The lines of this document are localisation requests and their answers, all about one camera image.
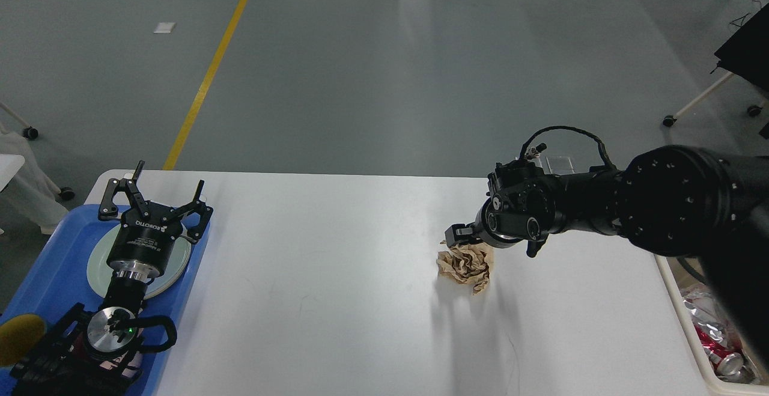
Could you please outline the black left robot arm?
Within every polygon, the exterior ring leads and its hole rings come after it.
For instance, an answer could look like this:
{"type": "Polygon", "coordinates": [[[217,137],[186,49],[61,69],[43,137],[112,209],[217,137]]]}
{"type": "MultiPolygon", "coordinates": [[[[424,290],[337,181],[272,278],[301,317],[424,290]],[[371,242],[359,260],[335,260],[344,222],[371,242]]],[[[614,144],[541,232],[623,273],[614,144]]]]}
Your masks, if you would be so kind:
{"type": "Polygon", "coordinates": [[[57,226],[12,297],[2,325],[24,315],[43,335],[2,363],[3,395],[151,395],[208,240],[203,180],[187,204],[138,189],[144,163],[111,178],[99,204],[57,226]]]}

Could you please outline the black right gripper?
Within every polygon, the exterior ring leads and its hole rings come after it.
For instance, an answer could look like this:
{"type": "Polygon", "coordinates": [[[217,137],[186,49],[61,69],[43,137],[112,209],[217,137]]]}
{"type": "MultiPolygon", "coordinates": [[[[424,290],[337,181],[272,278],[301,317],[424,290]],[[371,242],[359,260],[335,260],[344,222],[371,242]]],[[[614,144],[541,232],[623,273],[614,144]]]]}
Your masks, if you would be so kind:
{"type": "MultiPolygon", "coordinates": [[[[491,208],[491,201],[484,201],[480,210],[475,216],[475,221],[470,224],[453,224],[445,231],[445,245],[447,246],[465,246],[478,245],[483,241],[496,249],[506,249],[520,243],[521,238],[513,238],[492,232],[491,225],[488,223],[488,210],[491,208]]],[[[546,245],[547,237],[540,240],[527,241],[526,255],[534,258],[539,251],[546,245]]]]}

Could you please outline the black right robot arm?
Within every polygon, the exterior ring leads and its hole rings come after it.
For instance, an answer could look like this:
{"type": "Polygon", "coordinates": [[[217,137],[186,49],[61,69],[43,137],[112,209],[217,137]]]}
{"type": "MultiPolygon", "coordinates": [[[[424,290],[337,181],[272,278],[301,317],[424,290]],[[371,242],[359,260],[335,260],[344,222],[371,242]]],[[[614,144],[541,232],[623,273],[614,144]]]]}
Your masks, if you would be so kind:
{"type": "Polygon", "coordinates": [[[767,366],[768,160],[668,145],[635,157],[626,169],[593,139],[601,165],[547,174],[531,160],[546,145],[533,138],[488,175],[487,199],[469,224],[448,227],[448,246],[524,241],[536,257],[549,236],[586,231],[620,236],[662,257],[698,260],[704,279],[767,366]]]}

